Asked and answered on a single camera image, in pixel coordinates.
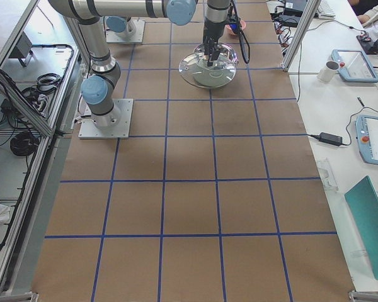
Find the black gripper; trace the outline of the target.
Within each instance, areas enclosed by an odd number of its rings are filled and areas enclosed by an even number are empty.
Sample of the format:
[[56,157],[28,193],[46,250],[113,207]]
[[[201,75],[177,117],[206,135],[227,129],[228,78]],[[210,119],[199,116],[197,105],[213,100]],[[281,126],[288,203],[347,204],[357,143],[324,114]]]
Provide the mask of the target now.
[[203,24],[203,46],[207,66],[213,66],[219,58],[218,40],[224,33],[230,0],[207,0]]

